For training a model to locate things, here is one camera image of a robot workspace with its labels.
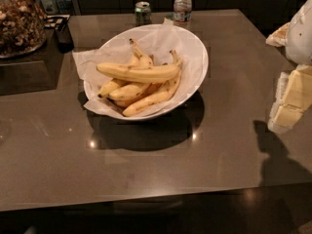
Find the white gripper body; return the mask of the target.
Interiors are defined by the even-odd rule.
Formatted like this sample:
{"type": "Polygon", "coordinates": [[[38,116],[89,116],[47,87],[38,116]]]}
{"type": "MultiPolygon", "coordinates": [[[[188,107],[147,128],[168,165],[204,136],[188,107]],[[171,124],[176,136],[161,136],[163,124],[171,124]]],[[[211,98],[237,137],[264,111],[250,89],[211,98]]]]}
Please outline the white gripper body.
{"type": "Polygon", "coordinates": [[[290,21],[286,55],[295,63],[312,64],[312,0],[306,0],[290,21]]]}

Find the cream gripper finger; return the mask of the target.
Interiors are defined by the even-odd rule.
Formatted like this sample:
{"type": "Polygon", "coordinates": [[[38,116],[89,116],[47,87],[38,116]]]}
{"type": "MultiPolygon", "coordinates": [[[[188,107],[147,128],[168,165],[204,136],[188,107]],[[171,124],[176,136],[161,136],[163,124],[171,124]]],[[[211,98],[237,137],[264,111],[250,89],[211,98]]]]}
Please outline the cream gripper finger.
{"type": "Polygon", "coordinates": [[[282,72],[275,99],[268,129],[282,134],[291,130],[312,105],[312,66],[299,64],[291,73],[282,72]]]}
{"type": "Polygon", "coordinates": [[[289,23],[283,24],[277,30],[275,30],[272,34],[270,34],[267,38],[265,43],[270,46],[274,47],[283,47],[286,45],[286,39],[289,29],[289,23]]]}

